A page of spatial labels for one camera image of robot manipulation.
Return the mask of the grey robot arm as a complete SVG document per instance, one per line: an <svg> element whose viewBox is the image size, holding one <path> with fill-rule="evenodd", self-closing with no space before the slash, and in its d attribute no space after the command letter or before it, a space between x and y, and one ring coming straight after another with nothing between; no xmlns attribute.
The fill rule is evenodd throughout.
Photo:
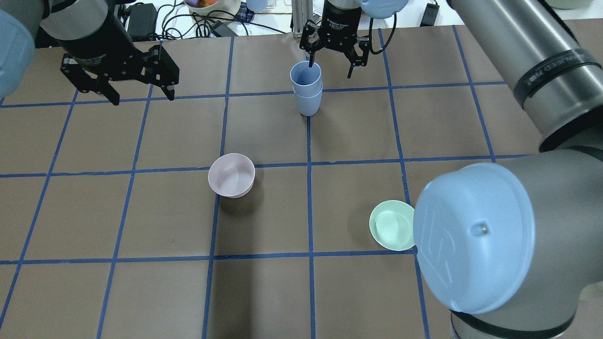
<svg viewBox="0 0 603 339"><path fill-rule="evenodd" d="M383 47L373 47L375 19L393 17L407 6L407 0L325 0L322 20L316 24L309 19L303 26L299 47L314 65L315 53L323 48L344 54L350 63L348 79L356 67L364 67L369 55L382 54L389 46L396 28L393 27Z"/></svg>
<svg viewBox="0 0 603 339"><path fill-rule="evenodd" d="M120 83L94 103L37 51L22 180L41 202L3 339L443 339L448 311L410 253L381 251L379 202L415 202L446 172L529 152L536 130L483 80L459 28L406 29L351 84L294 110L285 35L164 41L174 101Z"/></svg>

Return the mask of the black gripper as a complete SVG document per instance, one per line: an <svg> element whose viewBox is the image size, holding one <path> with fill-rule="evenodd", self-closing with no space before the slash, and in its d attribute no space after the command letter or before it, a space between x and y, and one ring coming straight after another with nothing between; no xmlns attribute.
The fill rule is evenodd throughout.
<svg viewBox="0 0 603 339"><path fill-rule="evenodd" d="M347 79L358 64L367 64L370 43L358 36L361 14L360 7L324 7L319 25L308 20L300 39L300 49L308 54L308 67L314 66L315 52L323 48L344 54L350 63Z"/></svg>
<svg viewBox="0 0 603 339"><path fill-rule="evenodd" d="M40 24L65 50L60 70L83 93L118 106L113 81L136 80L175 99L179 67L160 45L140 51L105 0L48 0Z"/></svg>

